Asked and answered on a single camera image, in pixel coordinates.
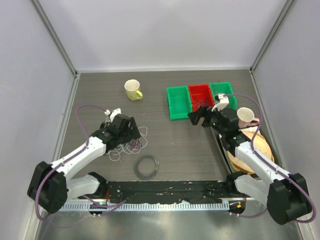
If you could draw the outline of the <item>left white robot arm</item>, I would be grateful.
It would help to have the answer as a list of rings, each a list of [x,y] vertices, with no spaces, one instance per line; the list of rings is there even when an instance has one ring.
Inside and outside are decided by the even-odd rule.
[[[83,195],[102,199],[107,192],[104,177],[96,172],[80,178],[74,176],[93,160],[140,137],[134,117],[116,114],[73,152],[50,164],[40,162],[34,169],[27,195],[49,214],[60,210],[67,200]]]

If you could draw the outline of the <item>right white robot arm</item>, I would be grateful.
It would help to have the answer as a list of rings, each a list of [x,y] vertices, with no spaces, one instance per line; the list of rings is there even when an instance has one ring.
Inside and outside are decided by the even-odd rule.
[[[316,207],[309,196],[305,178],[282,169],[261,153],[254,146],[253,138],[239,129],[234,109],[217,110],[201,106],[197,111],[188,113],[188,117],[193,125],[203,118],[202,126],[218,132],[224,149],[246,163],[258,176],[259,179],[253,179],[243,174],[228,182],[225,190],[230,197],[236,198],[243,193],[254,198],[266,207],[279,225],[291,221],[302,223],[300,218],[308,214],[312,214],[308,223],[316,218]]]

